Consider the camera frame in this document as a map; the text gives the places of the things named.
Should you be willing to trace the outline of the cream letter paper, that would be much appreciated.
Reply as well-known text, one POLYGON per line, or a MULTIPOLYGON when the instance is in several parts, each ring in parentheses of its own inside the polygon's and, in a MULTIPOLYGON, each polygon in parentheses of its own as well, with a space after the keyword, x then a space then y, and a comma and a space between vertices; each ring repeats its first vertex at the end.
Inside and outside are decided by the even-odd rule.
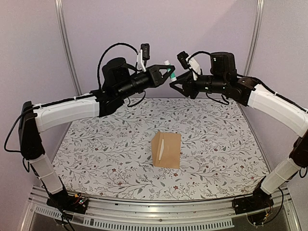
POLYGON ((158 152, 158 161, 161 161, 163 151, 164 151, 164 139, 161 140, 161 145, 160 145, 159 152, 158 152))

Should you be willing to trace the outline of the brown kraft envelope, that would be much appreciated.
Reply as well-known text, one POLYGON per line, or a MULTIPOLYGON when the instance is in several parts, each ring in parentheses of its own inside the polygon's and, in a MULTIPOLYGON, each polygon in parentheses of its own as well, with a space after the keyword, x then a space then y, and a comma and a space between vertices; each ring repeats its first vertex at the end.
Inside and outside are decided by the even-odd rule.
POLYGON ((152 160, 155 167, 180 168, 181 135, 158 131, 151 140, 152 160), (164 139, 164 151, 161 161, 158 161, 158 152, 161 140, 164 139))

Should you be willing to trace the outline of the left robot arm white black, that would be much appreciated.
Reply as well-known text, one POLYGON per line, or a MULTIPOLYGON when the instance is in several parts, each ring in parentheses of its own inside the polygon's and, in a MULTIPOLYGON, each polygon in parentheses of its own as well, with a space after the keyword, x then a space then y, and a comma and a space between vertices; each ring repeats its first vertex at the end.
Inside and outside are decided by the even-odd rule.
POLYGON ((37 105, 26 102, 23 105, 18 129, 21 154, 30 162, 61 209, 70 207, 71 197, 66 194, 63 183, 45 156, 40 133, 75 120, 111 115, 124 104, 126 98, 164 84, 175 67, 155 64, 138 72, 125 58, 118 57, 110 60, 101 70, 104 83, 98 90, 57 102, 37 105))

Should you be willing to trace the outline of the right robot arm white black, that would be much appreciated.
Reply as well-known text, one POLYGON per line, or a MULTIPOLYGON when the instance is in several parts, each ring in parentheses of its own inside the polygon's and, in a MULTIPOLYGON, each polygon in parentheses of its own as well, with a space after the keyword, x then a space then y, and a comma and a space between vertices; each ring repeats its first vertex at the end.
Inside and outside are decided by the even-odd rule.
POLYGON ((298 139, 289 157, 278 164, 265 176, 253 190, 249 206, 259 210, 271 195, 297 172, 308 167, 308 111, 295 102, 271 90, 256 77, 242 76, 237 73, 235 57, 230 52, 206 52, 209 55, 210 75, 203 75, 192 55, 182 51, 177 59, 186 73, 170 83, 170 87, 185 97, 195 99, 200 92, 221 94, 222 103, 227 99, 259 110, 290 128, 298 139))

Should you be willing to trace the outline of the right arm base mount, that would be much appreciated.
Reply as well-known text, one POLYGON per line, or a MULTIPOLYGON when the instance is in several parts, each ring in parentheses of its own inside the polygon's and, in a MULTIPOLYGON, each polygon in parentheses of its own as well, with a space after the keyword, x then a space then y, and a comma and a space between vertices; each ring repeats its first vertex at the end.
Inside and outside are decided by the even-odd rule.
POLYGON ((270 195, 251 195, 236 197, 232 201, 232 207, 235 214, 249 213, 260 209, 269 208, 274 205, 270 195))

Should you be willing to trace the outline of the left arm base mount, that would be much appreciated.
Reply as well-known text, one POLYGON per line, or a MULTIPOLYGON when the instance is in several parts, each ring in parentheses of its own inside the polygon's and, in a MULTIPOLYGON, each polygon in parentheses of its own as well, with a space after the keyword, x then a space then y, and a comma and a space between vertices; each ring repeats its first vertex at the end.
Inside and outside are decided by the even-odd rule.
POLYGON ((61 211, 85 214, 89 200, 86 197, 75 197, 72 195, 51 194, 47 200, 47 205, 61 211))

